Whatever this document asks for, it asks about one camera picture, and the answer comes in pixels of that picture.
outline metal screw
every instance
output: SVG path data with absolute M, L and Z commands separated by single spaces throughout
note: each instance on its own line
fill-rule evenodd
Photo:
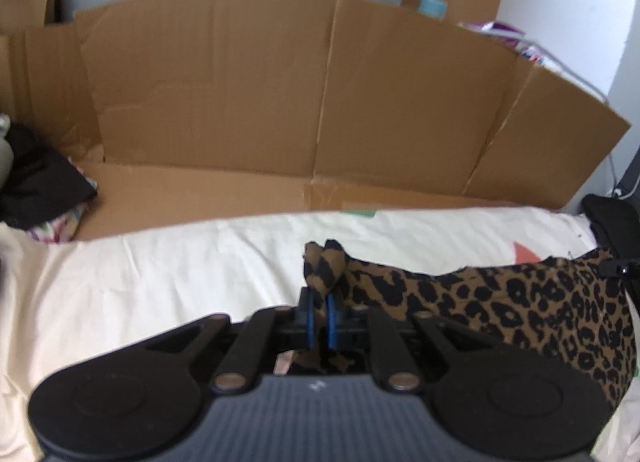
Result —
M 429 319 L 433 317 L 433 312 L 429 312 L 428 310 L 421 310 L 420 312 L 414 312 L 414 317 L 418 319 Z
M 409 372 L 398 372 L 387 379 L 389 386 L 398 392 L 415 390 L 420 385 L 420 379 Z
M 356 321 L 365 321 L 367 319 L 368 306 L 363 304 L 354 305 L 351 307 L 351 318 Z
M 216 377 L 214 383 L 219 390 L 231 392 L 245 386 L 246 379 L 240 374 L 221 374 Z

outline flattened cardboard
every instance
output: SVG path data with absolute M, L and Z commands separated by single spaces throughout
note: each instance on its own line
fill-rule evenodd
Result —
M 535 67 L 464 194 L 560 209 L 628 128 L 574 84 Z
M 407 9 L 338 0 L 316 175 L 461 194 L 516 55 Z
M 161 166 L 80 162 L 98 181 L 79 240 L 212 218 L 306 210 L 308 179 Z
M 103 145 L 149 164 L 86 163 L 103 204 L 84 238 L 313 209 L 559 208 L 628 128 L 500 44 L 361 0 L 129 0 L 0 36 L 0 108 L 76 158 Z
M 334 7 L 133 0 L 79 14 L 107 158 L 311 175 Z
M 428 208 L 501 205 L 382 188 L 311 185 L 308 178 L 97 162 L 79 162 L 79 166 L 98 181 L 98 198 L 82 218 L 78 240 L 270 213 L 377 209 L 398 207 L 397 203 Z
M 349 184 L 307 184 L 305 201 L 307 209 L 311 211 L 446 209 L 513 205 L 509 202 Z

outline black device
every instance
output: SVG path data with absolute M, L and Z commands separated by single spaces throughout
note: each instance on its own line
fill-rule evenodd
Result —
M 31 396 L 47 462 L 586 462 L 610 417 L 596 382 L 563 362 L 428 312 L 308 288 L 295 308 L 232 324 L 213 314 L 65 368 Z M 276 376 L 276 357 L 358 352 L 359 374 Z

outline ribbed black surface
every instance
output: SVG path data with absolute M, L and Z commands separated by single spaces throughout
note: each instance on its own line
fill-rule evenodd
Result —
M 49 458 L 49 462 L 58 459 Z M 417 397 L 369 376 L 265 377 L 219 398 L 193 434 L 154 462 L 495 462 L 446 434 Z M 585 462 L 573 457 L 568 462 Z

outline leopard print leg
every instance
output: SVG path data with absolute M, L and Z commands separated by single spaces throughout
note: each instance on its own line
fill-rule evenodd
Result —
M 547 258 L 430 276 L 356 260 L 328 240 L 324 248 L 306 246 L 305 279 L 323 296 L 341 290 L 347 305 L 380 306 L 397 320 L 429 310 L 559 358 L 591 376 L 615 408 L 631 383 L 636 344 L 621 283 L 598 276 L 599 263 L 609 258 L 605 249 L 595 249 L 576 260 Z M 322 319 L 320 305 L 318 313 Z M 340 371 L 357 364 L 327 355 L 316 357 L 324 359 L 320 366 L 305 362 L 306 369 Z

